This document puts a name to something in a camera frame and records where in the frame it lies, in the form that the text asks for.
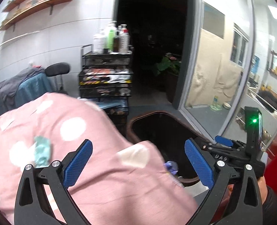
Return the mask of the person's right hand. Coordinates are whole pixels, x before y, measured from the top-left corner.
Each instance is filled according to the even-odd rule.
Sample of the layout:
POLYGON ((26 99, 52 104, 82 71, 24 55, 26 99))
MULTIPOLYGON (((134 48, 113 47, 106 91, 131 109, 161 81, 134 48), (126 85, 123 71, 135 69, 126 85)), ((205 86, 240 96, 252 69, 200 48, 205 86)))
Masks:
POLYGON ((267 188, 266 180, 264 176, 258 179, 258 186, 260 190, 261 201, 262 201, 262 204, 264 204, 268 196, 268 188, 267 188))

